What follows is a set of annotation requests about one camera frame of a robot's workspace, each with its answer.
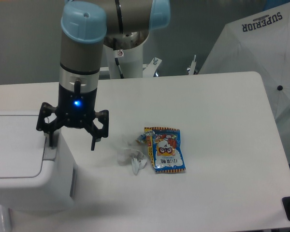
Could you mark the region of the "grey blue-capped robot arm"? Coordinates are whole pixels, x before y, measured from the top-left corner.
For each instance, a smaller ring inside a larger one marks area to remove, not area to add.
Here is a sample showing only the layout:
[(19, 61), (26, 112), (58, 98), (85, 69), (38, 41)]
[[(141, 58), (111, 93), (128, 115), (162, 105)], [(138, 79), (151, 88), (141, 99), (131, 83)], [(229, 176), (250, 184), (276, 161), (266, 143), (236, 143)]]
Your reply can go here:
[(109, 112), (95, 110), (102, 59), (107, 38), (120, 49), (119, 37), (168, 26), (167, 0), (67, 0), (61, 18), (58, 105), (43, 102), (36, 129), (49, 146), (62, 127), (85, 129), (96, 143), (109, 133)]

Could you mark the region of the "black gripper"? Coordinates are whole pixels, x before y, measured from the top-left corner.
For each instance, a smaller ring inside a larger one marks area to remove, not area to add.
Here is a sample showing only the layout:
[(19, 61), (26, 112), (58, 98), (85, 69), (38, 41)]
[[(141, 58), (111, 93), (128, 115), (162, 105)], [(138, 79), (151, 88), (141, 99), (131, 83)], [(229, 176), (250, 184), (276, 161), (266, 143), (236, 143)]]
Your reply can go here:
[[(79, 95), (65, 89), (59, 85), (58, 88), (58, 106), (53, 107), (47, 102), (43, 102), (39, 115), (36, 130), (43, 131), (48, 135), (49, 146), (54, 146), (54, 132), (63, 126), (85, 130), (92, 136), (91, 151), (95, 149), (95, 143), (101, 138), (107, 138), (109, 134), (109, 111), (102, 110), (95, 112), (97, 90)], [(55, 114), (57, 117), (46, 122), (45, 119)], [(94, 124), (94, 119), (97, 119), (102, 128)]]

